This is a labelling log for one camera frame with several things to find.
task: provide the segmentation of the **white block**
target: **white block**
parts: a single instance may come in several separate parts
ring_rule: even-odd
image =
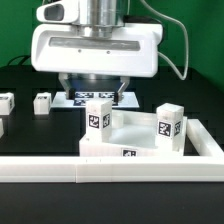
[[[34,114],[47,115],[51,109],[51,93],[38,93],[33,101]]]
[[[4,134],[3,122],[2,119],[0,118],[0,138],[2,137],[3,134]]]
[[[157,108],[156,146],[171,151],[180,149],[183,113],[183,107],[169,103]]]
[[[15,107],[13,93],[0,94],[0,115],[9,115]]]
[[[184,114],[184,107],[165,103],[156,110],[157,117],[165,121],[179,121],[182,120]]]
[[[86,137],[89,141],[106,142],[112,131],[112,100],[92,99],[86,103]]]

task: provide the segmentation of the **black table surface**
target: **black table surface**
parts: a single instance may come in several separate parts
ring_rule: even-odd
[[[78,156],[85,134],[84,109],[54,109],[35,116],[39,92],[62,91],[56,73],[30,66],[0,68],[0,93],[13,92],[15,108],[3,119],[0,156]],[[114,91],[118,79],[72,81],[78,91]],[[140,108],[155,113],[163,103],[182,105],[185,116],[199,119],[224,150],[224,93],[194,69],[180,81],[168,67],[153,78],[132,78]],[[185,155],[197,155],[186,139]],[[2,183],[2,223],[223,223],[223,183]]]

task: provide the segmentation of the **green background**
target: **green background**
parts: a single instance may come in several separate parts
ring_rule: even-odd
[[[224,91],[224,1],[147,0],[156,10],[182,21],[189,33],[190,67]],[[0,66],[18,55],[30,54],[32,33],[38,22],[36,8],[42,0],[1,0]],[[131,0],[131,14],[150,15],[138,0]],[[163,21],[166,35],[160,51],[178,66],[184,65],[183,34]]]

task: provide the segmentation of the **white container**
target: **white container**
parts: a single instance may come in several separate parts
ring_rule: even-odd
[[[112,111],[122,113],[123,125],[113,128],[107,142],[91,142],[85,135],[79,142],[80,156],[183,156],[187,118],[183,119],[179,151],[158,148],[155,145],[156,114]]]

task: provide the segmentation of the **white box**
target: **white box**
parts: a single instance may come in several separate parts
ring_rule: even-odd
[[[51,109],[51,93],[38,93],[33,101],[35,115],[47,115]]]
[[[157,108],[156,146],[178,151],[181,144],[184,108],[174,104],[163,104]]]
[[[86,102],[86,137],[89,141],[108,141],[112,126],[112,100],[92,99]]]
[[[0,115],[9,115],[15,107],[15,99],[13,93],[0,94]]]
[[[179,151],[158,148],[155,145],[156,114],[119,111],[123,115],[123,127],[113,128],[107,142],[91,142],[86,135],[79,141],[80,156],[183,156],[187,118],[183,119],[181,147]]]
[[[2,137],[3,134],[4,134],[3,122],[2,119],[0,118],[0,138]]]

